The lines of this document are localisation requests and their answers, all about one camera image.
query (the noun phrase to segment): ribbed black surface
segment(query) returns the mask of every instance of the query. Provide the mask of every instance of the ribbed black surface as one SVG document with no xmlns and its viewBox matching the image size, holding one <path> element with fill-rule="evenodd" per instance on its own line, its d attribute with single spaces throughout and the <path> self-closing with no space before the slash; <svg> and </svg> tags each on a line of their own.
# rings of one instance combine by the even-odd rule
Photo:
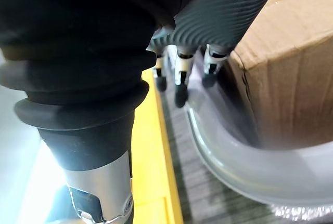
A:
<svg viewBox="0 0 333 224">
<path fill-rule="evenodd" d="M 217 44 L 233 50 L 267 0 L 194 0 L 176 16 L 176 29 L 152 39 L 153 48 L 170 44 Z"/>
</svg>

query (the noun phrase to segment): silver metal joint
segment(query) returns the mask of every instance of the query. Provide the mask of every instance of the silver metal joint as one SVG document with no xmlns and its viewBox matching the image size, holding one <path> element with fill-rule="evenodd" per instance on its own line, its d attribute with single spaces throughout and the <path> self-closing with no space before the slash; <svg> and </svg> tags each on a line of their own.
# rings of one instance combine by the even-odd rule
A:
<svg viewBox="0 0 333 224">
<path fill-rule="evenodd" d="M 217 74 L 227 57 L 228 56 L 221 53 L 218 48 L 207 45 L 203 60 L 203 70 L 205 74 Z"/>
<path fill-rule="evenodd" d="M 152 70 L 153 70 L 154 78 L 165 77 L 165 72 L 164 72 L 164 53 L 161 54 L 161 55 L 157 55 L 156 64 L 152 68 Z"/>
<path fill-rule="evenodd" d="M 194 54 L 196 49 L 190 50 L 185 54 L 181 52 L 182 49 L 177 47 L 177 57 L 175 62 L 175 84 L 188 84 L 189 76 L 192 72 Z"/>
<path fill-rule="evenodd" d="M 130 160 L 126 151 L 103 167 L 65 170 L 77 215 L 87 224 L 124 224 L 133 210 Z"/>
</svg>

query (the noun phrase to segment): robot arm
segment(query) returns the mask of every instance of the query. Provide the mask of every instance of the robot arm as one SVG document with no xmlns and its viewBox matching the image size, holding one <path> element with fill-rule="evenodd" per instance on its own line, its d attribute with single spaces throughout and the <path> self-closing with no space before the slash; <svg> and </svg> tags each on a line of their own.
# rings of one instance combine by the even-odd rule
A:
<svg viewBox="0 0 333 224">
<path fill-rule="evenodd" d="M 181 107 L 194 50 L 218 47 L 217 56 L 211 52 L 213 58 L 207 58 L 207 73 L 214 75 L 218 58 L 228 55 L 266 2 L 195 0 L 175 24 L 174 16 L 190 1 L 0 2 L 0 48 L 7 60 L 0 83 L 27 93 L 15 112 L 38 128 L 87 223 L 133 222 L 131 132 L 134 109 L 148 91 L 141 72 L 156 64 L 154 52 L 178 46 L 176 103 Z M 205 11 L 216 5 L 220 16 Z M 219 17 L 222 27 L 216 25 Z"/>
</svg>

